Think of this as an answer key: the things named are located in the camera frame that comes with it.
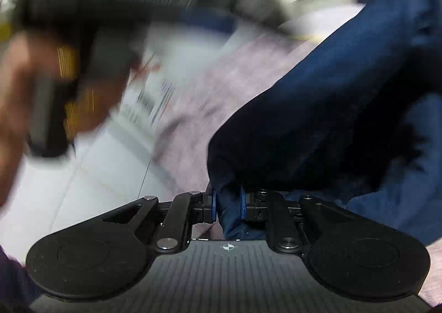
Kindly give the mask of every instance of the silver screw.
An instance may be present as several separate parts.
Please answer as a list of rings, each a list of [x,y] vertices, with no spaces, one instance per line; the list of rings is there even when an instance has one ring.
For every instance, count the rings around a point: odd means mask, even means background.
[[[172,249],[178,245],[178,241],[175,238],[161,238],[156,242],[156,245],[162,249]]]
[[[294,249],[299,246],[299,244],[292,237],[284,237],[278,242],[278,245],[285,249]]]

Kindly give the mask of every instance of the blue garment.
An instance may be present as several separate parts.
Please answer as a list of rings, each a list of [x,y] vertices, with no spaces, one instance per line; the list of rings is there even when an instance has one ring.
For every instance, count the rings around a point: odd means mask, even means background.
[[[309,192],[423,244],[442,236],[442,0],[369,0],[209,143],[227,239],[240,185]]]

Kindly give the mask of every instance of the human hand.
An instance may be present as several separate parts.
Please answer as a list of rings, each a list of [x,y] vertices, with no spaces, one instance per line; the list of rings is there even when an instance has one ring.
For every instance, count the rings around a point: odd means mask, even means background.
[[[60,48],[71,50],[54,38],[21,33],[10,41],[4,55],[0,66],[0,206],[6,202],[25,149],[35,80],[43,73],[69,80],[61,77]],[[108,117],[121,100],[128,75],[87,86],[77,102],[66,106],[69,138],[93,130]]]

